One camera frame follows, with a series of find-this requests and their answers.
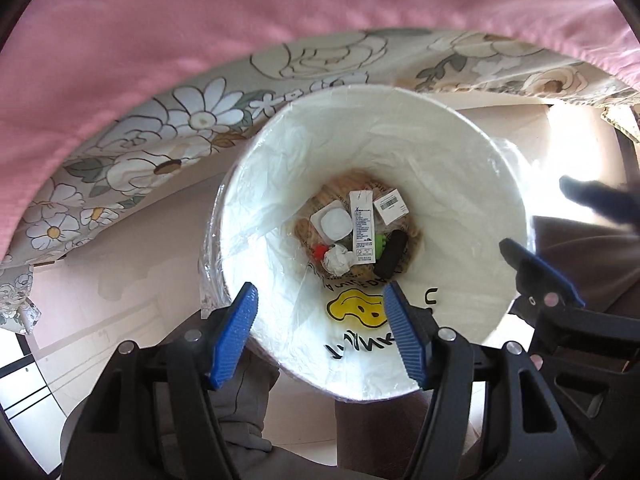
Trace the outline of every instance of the barcode label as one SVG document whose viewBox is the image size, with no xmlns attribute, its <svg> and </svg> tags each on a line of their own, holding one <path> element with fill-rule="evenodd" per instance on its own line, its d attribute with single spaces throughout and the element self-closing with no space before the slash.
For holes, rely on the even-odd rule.
<svg viewBox="0 0 640 480">
<path fill-rule="evenodd" d="M 387 207 L 391 207 L 397 201 L 398 201 L 398 199 L 395 196 L 393 196 L 389 200 L 387 200 L 386 202 L 383 202 L 382 204 L 380 204 L 380 209 L 382 209 L 382 211 L 384 211 Z"/>
<path fill-rule="evenodd" d="M 391 222 L 398 220 L 401 216 L 409 212 L 409 208 L 404 203 L 404 200 L 402 200 L 400 192 L 397 189 L 377 199 L 373 204 L 376 206 L 385 225 L 391 224 Z"/>
</svg>

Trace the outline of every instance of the yellow smiley face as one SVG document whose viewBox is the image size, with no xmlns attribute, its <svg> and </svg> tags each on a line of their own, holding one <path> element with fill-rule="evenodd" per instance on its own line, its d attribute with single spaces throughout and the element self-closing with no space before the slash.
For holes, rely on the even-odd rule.
<svg viewBox="0 0 640 480">
<path fill-rule="evenodd" d="M 357 288 L 345 290 L 326 306 L 326 310 L 336 321 L 353 316 L 367 328 L 379 328 L 386 323 L 382 296 L 370 296 Z"/>
</svg>

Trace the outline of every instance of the paper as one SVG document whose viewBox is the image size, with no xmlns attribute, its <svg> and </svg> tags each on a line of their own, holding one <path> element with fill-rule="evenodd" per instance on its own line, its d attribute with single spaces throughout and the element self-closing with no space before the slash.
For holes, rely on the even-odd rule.
<svg viewBox="0 0 640 480">
<path fill-rule="evenodd" d="M 398 220 L 401 216 L 409 212 L 409 208 L 404 203 L 404 200 L 402 200 L 400 192 L 397 189 L 377 199 L 374 205 L 385 225 L 391 224 L 391 222 Z"/>
<path fill-rule="evenodd" d="M 355 262 L 355 255 L 346 247 L 335 244 L 324 254 L 322 265 L 333 276 L 341 276 L 347 272 Z"/>
<path fill-rule="evenodd" d="M 351 191 L 351 218 L 353 219 L 353 252 L 356 254 L 355 265 L 374 264 L 376 250 L 374 247 L 373 227 L 373 191 Z"/>
</svg>

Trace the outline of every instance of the red object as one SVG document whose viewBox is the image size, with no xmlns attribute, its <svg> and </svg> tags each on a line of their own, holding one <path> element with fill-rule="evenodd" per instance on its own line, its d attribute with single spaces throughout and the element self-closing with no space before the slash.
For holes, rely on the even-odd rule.
<svg viewBox="0 0 640 480">
<path fill-rule="evenodd" d="M 324 259 L 324 254 L 329 250 L 329 247 L 323 244 L 316 245 L 314 248 L 314 259 L 321 262 Z"/>
</svg>

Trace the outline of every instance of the metal screw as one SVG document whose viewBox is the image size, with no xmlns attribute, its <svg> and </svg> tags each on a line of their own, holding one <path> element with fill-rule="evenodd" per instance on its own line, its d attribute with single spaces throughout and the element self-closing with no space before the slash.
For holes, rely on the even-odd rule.
<svg viewBox="0 0 640 480">
<path fill-rule="evenodd" d="M 520 343 L 509 341 L 507 343 L 507 352 L 513 355 L 520 355 L 522 354 L 522 352 L 524 352 L 524 349 L 522 348 L 522 345 Z"/>
<path fill-rule="evenodd" d="M 456 331 L 452 328 L 444 327 L 438 330 L 438 337 L 443 341 L 455 341 L 457 336 Z"/>
<path fill-rule="evenodd" d="M 187 332 L 184 333 L 184 338 L 189 343 L 195 343 L 201 337 L 202 337 L 202 332 L 197 328 L 192 328 L 191 330 L 187 330 Z"/>
<path fill-rule="evenodd" d="M 543 361 L 542 357 L 539 356 L 538 354 L 533 354 L 531 356 L 531 362 L 536 367 L 536 370 L 540 371 L 540 368 L 542 368 L 542 365 L 543 365 L 544 361 Z"/>
<path fill-rule="evenodd" d="M 555 292 L 548 292 L 545 294 L 545 305 L 546 306 L 556 306 L 560 303 L 560 296 L 558 296 Z"/>
<path fill-rule="evenodd" d="M 118 345 L 118 352 L 122 355 L 127 355 L 133 352 L 135 347 L 133 341 L 124 341 Z"/>
</svg>

